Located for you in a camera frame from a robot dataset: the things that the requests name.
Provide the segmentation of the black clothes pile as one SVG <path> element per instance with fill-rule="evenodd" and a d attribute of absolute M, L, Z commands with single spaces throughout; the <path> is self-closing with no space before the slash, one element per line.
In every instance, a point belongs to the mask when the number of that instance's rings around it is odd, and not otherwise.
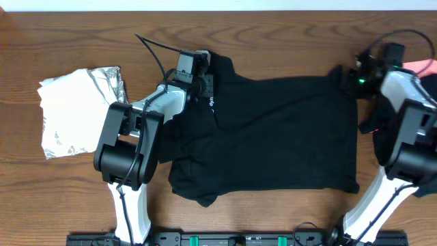
<path fill-rule="evenodd" d="M 430 74 L 421 78 L 421 85 L 436 99 L 436 74 Z M 369 117 L 362 121 L 358 128 L 362 134 L 373 133 L 373 145 L 376 158 L 380 165 L 384 166 L 387 158 L 390 157 L 387 147 L 389 129 L 394 125 L 396 112 L 387 98 L 378 95 L 376 104 Z M 419 188 L 413 195 L 424 197 L 436 194 L 436 177 L 428 184 Z"/>

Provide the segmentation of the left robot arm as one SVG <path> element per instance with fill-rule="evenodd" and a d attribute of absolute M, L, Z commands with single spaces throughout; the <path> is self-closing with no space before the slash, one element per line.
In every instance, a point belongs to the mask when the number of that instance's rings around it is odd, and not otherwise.
<path fill-rule="evenodd" d="M 113 195 L 117 225 L 109 242 L 144 245 L 152 224 L 147 184 L 158 164 L 165 122 L 199 97 L 211 97 L 213 76 L 208 51 L 181 50 L 176 68 L 165 73 L 156 91 L 133 103 L 109 106 L 94 153 L 94 168 Z"/>

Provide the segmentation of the white patterned folded cloth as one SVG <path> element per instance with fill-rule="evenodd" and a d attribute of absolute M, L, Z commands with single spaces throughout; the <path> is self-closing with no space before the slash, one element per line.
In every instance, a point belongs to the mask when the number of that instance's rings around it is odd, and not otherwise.
<path fill-rule="evenodd" d="M 40 82 L 47 159 L 94 152 L 110 104 L 127 103 L 119 66 L 82 68 Z"/>

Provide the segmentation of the pink garment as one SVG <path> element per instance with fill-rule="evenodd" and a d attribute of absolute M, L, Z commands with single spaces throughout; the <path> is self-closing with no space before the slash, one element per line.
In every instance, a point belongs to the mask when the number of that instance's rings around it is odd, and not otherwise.
<path fill-rule="evenodd" d="M 406 62 L 403 63 L 403 68 L 415 72 L 419 78 L 437 73 L 437 64 L 435 59 Z"/>

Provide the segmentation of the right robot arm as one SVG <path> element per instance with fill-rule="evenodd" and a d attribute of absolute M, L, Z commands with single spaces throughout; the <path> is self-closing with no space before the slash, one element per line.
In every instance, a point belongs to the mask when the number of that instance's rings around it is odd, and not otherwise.
<path fill-rule="evenodd" d="M 358 204 L 332 229 L 327 245 L 396 244 L 381 238 L 380 228 L 407 197 L 436 182 L 436 100 L 417 73 L 403 67 L 404 52 L 404 45 L 393 42 L 383 44 L 376 56 L 367 48 L 341 82 L 345 94 L 375 100 L 358 128 L 373 133 L 380 166 Z"/>

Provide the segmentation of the black t-shirt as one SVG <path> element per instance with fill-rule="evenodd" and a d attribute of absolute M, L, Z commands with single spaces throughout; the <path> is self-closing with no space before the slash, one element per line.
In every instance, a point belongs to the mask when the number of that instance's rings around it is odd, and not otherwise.
<path fill-rule="evenodd" d="M 163 126 L 158 160 L 172 191 L 201 206 L 234 191 L 336 189 L 357 193 L 356 101 L 341 66 L 324 76 L 256 81 L 213 54 L 214 95 Z"/>

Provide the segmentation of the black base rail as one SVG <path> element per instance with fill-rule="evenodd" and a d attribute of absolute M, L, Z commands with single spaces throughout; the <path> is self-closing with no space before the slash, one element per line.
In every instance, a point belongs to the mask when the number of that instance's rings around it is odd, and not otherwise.
<path fill-rule="evenodd" d="M 66 237 L 66 245 L 130 245 L 122 242 L 114 233 L 107 234 L 71 234 Z M 144 243 L 134 245 L 149 246 L 295 246 L 295 245 L 376 245 L 376 246 L 408 246 L 407 234 L 402 231 L 380 231 L 373 243 L 331 243 L 328 232 L 317 228 L 298 228 L 291 233 L 244 234 L 234 233 L 185 233 L 182 231 L 153 232 L 146 237 Z"/>

